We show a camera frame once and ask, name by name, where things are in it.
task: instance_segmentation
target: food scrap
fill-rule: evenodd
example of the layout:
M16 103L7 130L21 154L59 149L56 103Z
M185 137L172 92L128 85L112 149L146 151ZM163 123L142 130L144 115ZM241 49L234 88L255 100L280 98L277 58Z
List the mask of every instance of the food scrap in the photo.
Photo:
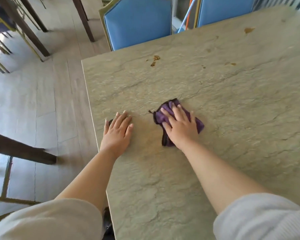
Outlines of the food scrap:
M245 32L246 34L248 34L248 33L251 33L253 30L255 30L255 28L245 28L245 29L244 29L244 32Z

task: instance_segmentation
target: purple cloth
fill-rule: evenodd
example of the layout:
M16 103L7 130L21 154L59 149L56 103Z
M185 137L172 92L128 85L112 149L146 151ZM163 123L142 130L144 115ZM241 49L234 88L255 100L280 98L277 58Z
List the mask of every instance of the purple cloth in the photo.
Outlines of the purple cloth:
M151 112L153 114L153 120L157 125L160 125L161 128L163 129L163 135L162 135L162 145L164 147L173 147L175 146L174 143L170 140L170 138L167 135L166 130L164 129L162 122L167 122L170 126L170 122L168 120L168 117L165 116L162 112L161 112L161 108L164 108L166 111L168 111L168 113L170 115L172 115L174 118L174 112L172 111L172 104L175 104L175 106L178 106L180 104L180 102L178 101L178 99L172 99L172 100L168 100L165 103L161 104L160 107L155 111L155 112ZM185 114L187 115L189 121L190 121L190 113L188 112L188 110L186 110L184 107L182 107L182 109L184 110ZM195 122L197 124L197 131L198 134L204 129L204 124L202 123L202 121L200 121L197 117L195 118Z

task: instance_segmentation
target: dark brown table leg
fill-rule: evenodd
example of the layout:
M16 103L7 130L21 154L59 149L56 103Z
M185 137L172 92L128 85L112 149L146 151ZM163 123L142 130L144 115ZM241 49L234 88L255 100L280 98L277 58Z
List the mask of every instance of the dark brown table leg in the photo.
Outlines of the dark brown table leg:
M43 164L57 162L57 157L45 152L44 148L35 148L3 135L0 135L0 153Z
M33 19L36 21L36 23L39 25L41 30L43 32L48 32L48 29L44 26L43 22L40 20L39 16L36 14L36 12L33 10L31 4L28 0L20 0L24 7L28 10L30 15L33 17Z
M92 32L91 32L91 29L90 29L90 26L89 26L89 23L88 23L88 17L87 17L87 14L84 10L84 6L82 5L82 2L81 0L72 0L73 3L74 3L74 6L76 7L78 13L79 13L79 16L80 16L80 19L81 19L81 22L87 32L87 35L89 37L89 40L91 42L94 42L94 37L92 35Z
M44 47L44 45L40 42L38 37L32 32L26 22L20 17L16 8L12 7L12 5L8 2L8 0L0 0L0 5L6 11L8 16L16 22L16 24L23 30L23 32L28 36L28 38L32 41L32 43L38 48L38 50L45 56L50 56L48 50Z

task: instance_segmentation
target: hand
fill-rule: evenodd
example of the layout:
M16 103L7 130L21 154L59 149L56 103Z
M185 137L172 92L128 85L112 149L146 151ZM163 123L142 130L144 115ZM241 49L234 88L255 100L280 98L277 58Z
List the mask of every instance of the hand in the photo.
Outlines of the hand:
M176 119L174 119L164 108L161 108L161 112L168 117L171 126L166 122L163 122L162 125L166 130L168 137L176 147L181 151L184 151L184 147L186 147L189 142L195 142L199 137L196 117L193 112L190 112L191 121L189 121L181 105L176 107L172 104L172 111Z
M110 150L115 159L124 153L130 143L133 129L133 124L130 124L132 117L127 115L126 111L121 115L117 113L110 126L107 119L105 120L99 151Z

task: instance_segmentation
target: rolled-up sleeve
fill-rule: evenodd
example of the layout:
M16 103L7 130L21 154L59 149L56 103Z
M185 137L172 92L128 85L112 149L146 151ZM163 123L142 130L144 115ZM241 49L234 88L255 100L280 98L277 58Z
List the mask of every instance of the rolled-up sleeve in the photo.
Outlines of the rolled-up sleeve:
M300 206L270 193L244 196L213 224L216 239L300 239Z
M0 239L101 239L102 217L91 203L52 200L12 213L0 222Z

